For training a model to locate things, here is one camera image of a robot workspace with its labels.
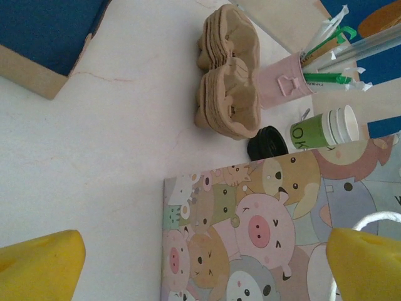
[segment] white table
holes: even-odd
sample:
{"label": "white table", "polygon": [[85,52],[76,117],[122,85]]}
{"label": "white table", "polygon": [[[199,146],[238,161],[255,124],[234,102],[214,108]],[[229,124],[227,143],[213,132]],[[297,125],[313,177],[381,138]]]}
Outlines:
{"label": "white table", "polygon": [[[77,229],[73,300],[158,300],[165,177],[248,161],[193,124],[196,41],[223,0],[119,0],[57,98],[0,78],[0,246]],[[262,63],[287,53],[259,30]],[[311,99],[263,111],[283,130]]]}

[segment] yellow object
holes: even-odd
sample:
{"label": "yellow object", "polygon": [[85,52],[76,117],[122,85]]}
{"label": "yellow object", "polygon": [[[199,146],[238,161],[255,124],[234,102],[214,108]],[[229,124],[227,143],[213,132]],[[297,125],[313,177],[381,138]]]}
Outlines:
{"label": "yellow object", "polygon": [[401,241],[334,229],[326,254],[343,301],[401,300]]}
{"label": "yellow object", "polygon": [[75,230],[0,248],[0,300],[71,300],[84,261]]}

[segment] pink holder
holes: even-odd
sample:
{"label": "pink holder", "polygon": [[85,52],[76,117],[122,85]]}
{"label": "pink holder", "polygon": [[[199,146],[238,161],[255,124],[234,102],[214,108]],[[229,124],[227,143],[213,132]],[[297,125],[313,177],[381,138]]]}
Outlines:
{"label": "pink holder", "polygon": [[259,98],[263,109],[313,94],[302,73],[299,53],[261,68],[256,75]]}

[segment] black lid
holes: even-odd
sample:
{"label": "black lid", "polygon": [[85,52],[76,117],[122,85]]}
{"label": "black lid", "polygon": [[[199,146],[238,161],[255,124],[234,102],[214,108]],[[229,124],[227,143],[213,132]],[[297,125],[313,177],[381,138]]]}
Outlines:
{"label": "black lid", "polygon": [[257,136],[248,143],[248,155],[252,161],[286,154],[288,154],[288,148],[285,140],[279,131],[272,126],[261,129]]}

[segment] cartoon animal picture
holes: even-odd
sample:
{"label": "cartoon animal picture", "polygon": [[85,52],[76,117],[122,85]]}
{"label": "cartoon animal picture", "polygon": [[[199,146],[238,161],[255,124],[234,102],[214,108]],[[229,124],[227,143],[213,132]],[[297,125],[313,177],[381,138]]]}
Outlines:
{"label": "cartoon animal picture", "polygon": [[249,164],[240,164],[225,167],[222,169],[224,182],[229,186],[237,186],[242,182],[250,182],[251,178],[248,174]]}
{"label": "cartoon animal picture", "polygon": [[186,238],[178,230],[163,233],[163,279],[172,292],[187,288],[190,255]]}
{"label": "cartoon animal picture", "polygon": [[181,206],[165,206],[163,209],[163,230],[178,230]]}
{"label": "cartoon animal picture", "polygon": [[214,213],[212,224],[226,219],[231,220],[233,227],[238,227],[239,218],[236,214],[236,188],[226,184],[213,185]]}
{"label": "cartoon animal picture", "polygon": [[[308,292],[310,301],[328,300],[331,291],[332,273],[326,257],[326,245],[318,245],[309,259]],[[343,301],[337,291],[336,301]]]}
{"label": "cartoon animal picture", "polygon": [[205,233],[212,225],[215,206],[214,191],[206,191],[202,187],[203,178],[204,176],[195,184],[194,193],[191,194],[189,218],[182,218],[179,223],[180,226],[190,224],[194,232],[198,234]]}
{"label": "cartoon animal picture", "polygon": [[293,219],[308,214],[316,204],[320,186],[320,168],[311,152],[299,152],[266,159],[250,174],[251,182],[238,187],[237,200],[251,193],[277,196],[279,187],[289,195],[286,205],[297,204]]}
{"label": "cartoon animal picture", "polygon": [[[372,195],[362,182],[354,182],[353,178],[322,178],[311,218],[317,237],[321,242],[327,242],[333,228],[352,228],[364,216],[376,211]],[[364,228],[364,231],[376,235],[377,230],[377,223]]]}
{"label": "cartoon animal picture", "polygon": [[[401,213],[401,183],[362,181],[373,197],[377,211]],[[377,235],[401,240],[401,224],[379,221]]]}
{"label": "cartoon animal picture", "polygon": [[242,256],[255,257],[268,269],[281,267],[283,279],[291,277],[288,265],[295,247],[294,223],[285,202],[288,193],[279,188],[279,199],[267,194],[250,194],[237,206],[239,226],[235,228]]}
{"label": "cartoon animal picture", "polygon": [[192,188],[200,179],[200,175],[184,175],[164,181],[164,198],[168,205],[180,205],[180,214],[184,219],[189,218],[189,201],[192,201],[191,194],[195,191]]}
{"label": "cartoon animal picture", "polygon": [[211,288],[208,301],[220,300],[226,292],[230,264],[219,234],[210,227],[205,234],[195,234],[187,244],[191,279],[199,288]]}
{"label": "cartoon animal picture", "polygon": [[252,193],[266,193],[274,196],[283,185],[283,169],[273,158],[249,164],[249,182],[242,182],[237,187],[237,203]]}
{"label": "cartoon animal picture", "polygon": [[196,301],[187,290],[183,292],[170,292],[168,301]]}
{"label": "cartoon animal picture", "polygon": [[365,180],[401,183],[401,142],[394,135],[393,147],[387,163],[377,163],[375,170]]}
{"label": "cartoon animal picture", "polygon": [[230,262],[230,278],[222,301],[279,301],[274,278],[255,258],[242,256]]}
{"label": "cartoon animal picture", "polygon": [[276,282],[276,288],[280,292],[281,300],[310,301],[308,294],[308,262],[309,256],[300,248],[295,247],[293,256],[289,262],[293,275],[290,279],[282,279],[283,269],[278,267],[270,272]]}
{"label": "cartoon animal picture", "polygon": [[274,158],[283,169],[283,185],[289,199],[286,205],[298,203],[294,219],[308,214],[316,200],[320,187],[320,168],[311,152],[299,152]]}
{"label": "cartoon animal picture", "polygon": [[312,150],[319,163],[322,177],[342,180],[354,177],[355,181],[365,179],[390,158],[394,136],[356,141],[348,144],[322,147]]}

